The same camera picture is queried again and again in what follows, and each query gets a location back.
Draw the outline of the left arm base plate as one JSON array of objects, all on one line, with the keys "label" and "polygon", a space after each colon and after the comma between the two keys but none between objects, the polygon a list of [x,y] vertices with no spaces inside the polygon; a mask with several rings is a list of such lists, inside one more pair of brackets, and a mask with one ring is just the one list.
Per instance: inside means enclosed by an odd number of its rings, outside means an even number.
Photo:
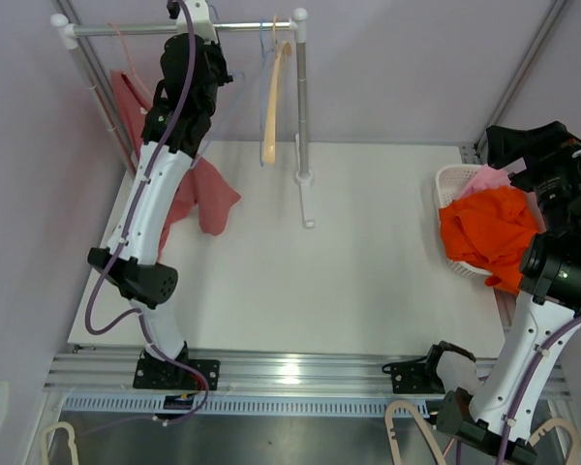
[{"label": "left arm base plate", "polygon": [[[204,377],[210,390],[217,389],[221,367],[219,360],[190,359],[186,364]],[[138,361],[132,386],[135,389],[148,390],[204,390],[202,380],[195,374],[147,356]]]}]

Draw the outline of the salmon pink t shirt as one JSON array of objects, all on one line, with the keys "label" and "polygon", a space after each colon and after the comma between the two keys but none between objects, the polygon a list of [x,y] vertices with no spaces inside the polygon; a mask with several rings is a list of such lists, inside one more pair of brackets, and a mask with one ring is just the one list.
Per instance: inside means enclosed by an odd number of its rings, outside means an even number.
[{"label": "salmon pink t shirt", "polygon": [[[146,113],[152,108],[152,95],[138,89],[140,79],[117,70],[110,72],[110,80],[121,121],[136,154],[142,144],[141,133]],[[231,208],[241,196],[226,182],[219,171],[205,158],[183,176],[172,200],[158,251],[162,252],[170,227],[188,217],[193,208],[198,210],[199,227],[203,233],[221,234],[227,225]]]}]

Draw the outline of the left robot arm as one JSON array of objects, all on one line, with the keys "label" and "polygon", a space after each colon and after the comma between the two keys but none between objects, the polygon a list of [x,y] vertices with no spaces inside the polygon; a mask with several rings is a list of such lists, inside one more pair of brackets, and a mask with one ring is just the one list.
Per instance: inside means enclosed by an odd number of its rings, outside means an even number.
[{"label": "left robot arm", "polygon": [[179,358],[187,343],[177,327],[172,295],[176,269],[159,261],[164,225],[180,183],[199,165],[199,146],[211,127],[220,87],[232,81],[221,46],[200,36],[175,35],[164,45],[163,73],[144,115],[138,169],[127,204],[107,245],[87,261],[131,304],[156,358],[155,377],[180,388],[189,364]]}]

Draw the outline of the pink plastic hanger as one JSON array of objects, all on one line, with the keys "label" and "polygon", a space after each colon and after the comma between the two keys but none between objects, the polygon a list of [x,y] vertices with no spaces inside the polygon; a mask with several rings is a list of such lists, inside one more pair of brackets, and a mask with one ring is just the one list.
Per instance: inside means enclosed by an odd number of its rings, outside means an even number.
[{"label": "pink plastic hanger", "polygon": [[113,29],[113,31],[116,33],[117,37],[119,38],[119,40],[121,42],[123,53],[124,53],[124,56],[125,56],[125,59],[126,59],[127,65],[128,65],[128,69],[129,69],[129,75],[135,80],[136,84],[139,86],[139,89],[144,93],[144,95],[148,98],[148,100],[151,101],[153,99],[153,94],[151,93],[149,88],[146,86],[146,84],[142,81],[142,79],[138,75],[137,68],[136,68],[135,63],[133,61],[132,55],[128,49],[127,41],[126,41],[123,33],[121,32],[120,28],[114,22],[110,22],[108,25]]}]

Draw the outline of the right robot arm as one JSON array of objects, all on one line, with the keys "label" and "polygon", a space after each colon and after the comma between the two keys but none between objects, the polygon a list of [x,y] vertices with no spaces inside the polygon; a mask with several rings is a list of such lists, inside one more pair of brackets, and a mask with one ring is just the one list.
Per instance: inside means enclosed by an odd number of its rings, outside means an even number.
[{"label": "right robot arm", "polygon": [[554,121],[531,130],[490,126],[488,163],[525,169],[512,184],[532,192],[545,232],[520,261],[513,325],[485,381],[468,351],[441,342],[421,368],[422,383],[444,391],[437,429],[495,457],[533,464],[531,423],[544,385],[566,343],[581,326],[581,139]]}]

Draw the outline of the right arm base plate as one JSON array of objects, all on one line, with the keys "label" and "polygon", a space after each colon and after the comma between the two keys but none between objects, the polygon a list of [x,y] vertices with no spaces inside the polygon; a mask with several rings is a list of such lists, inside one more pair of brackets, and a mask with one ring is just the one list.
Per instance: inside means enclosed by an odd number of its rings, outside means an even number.
[{"label": "right arm base plate", "polygon": [[425,359],[390,362],[382,366],[394,394],[444,394],[436,368]]}]

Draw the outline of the light pink t shirt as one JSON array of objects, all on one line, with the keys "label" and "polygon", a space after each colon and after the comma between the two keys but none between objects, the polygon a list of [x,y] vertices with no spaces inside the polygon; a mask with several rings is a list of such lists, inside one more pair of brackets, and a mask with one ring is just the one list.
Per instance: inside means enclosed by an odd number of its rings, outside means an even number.
[{"label": "light pink t shirt", "polygon": [[510,180],[506,170],[496,170],[483,165],[464,185],[456,199],[461,200],[475,193],[508,187]]}]

